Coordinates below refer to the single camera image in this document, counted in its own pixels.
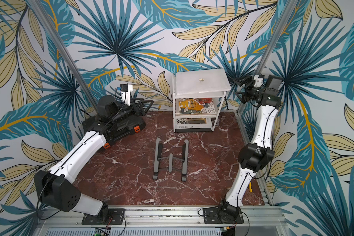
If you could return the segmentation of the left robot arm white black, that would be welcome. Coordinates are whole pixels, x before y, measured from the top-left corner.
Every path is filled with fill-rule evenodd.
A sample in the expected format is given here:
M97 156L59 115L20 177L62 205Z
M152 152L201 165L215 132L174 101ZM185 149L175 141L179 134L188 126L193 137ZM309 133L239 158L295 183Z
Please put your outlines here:
M34 176L38 202L64 212L75 211L101 219L109 217L105 202L81 193L73 183L98 150L143 130L146 126L143 116L153 104L152 99L130 95L124 101L117 101L112 95L101 97L97 114L83 122L85 135L81 141L50 170L39 171Z

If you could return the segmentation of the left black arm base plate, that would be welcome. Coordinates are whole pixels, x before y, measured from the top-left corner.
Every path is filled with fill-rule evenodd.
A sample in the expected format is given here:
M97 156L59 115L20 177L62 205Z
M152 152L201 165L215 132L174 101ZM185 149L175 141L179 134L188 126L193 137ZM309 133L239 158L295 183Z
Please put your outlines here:
M124 208L108 208L97 216L84 214L82 225L122 225Z

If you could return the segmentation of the silver laptop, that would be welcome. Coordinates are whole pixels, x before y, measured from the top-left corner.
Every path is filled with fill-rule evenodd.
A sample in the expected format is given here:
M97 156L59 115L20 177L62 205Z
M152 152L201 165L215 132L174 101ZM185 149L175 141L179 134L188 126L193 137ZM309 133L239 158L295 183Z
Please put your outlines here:
M207 69L176 73L176 94L230 91L224 69Z

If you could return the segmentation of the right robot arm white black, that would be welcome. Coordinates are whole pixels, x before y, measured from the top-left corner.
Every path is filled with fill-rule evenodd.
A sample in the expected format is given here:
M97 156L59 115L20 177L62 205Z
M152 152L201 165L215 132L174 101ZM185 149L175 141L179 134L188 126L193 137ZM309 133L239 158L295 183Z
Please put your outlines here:
M264 82L264 78L262 75L255 75L235 80L237 85L244 88L244 91L236 92L239 100L243 104L251 101L257 103L257 119L252 140L239 153L239 171L235 181L218 206L216 216L221 223L237 221L242 199L251 180L274 158L271 133L281 105L281 98L277 95L283 79L270 75Z

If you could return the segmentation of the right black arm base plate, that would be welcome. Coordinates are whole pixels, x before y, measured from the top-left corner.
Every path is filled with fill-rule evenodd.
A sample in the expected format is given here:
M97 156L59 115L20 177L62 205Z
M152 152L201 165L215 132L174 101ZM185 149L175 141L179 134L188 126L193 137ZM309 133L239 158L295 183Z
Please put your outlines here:
M219 209L207 207L203 209L205 224L243 224L244 219L240 208Z

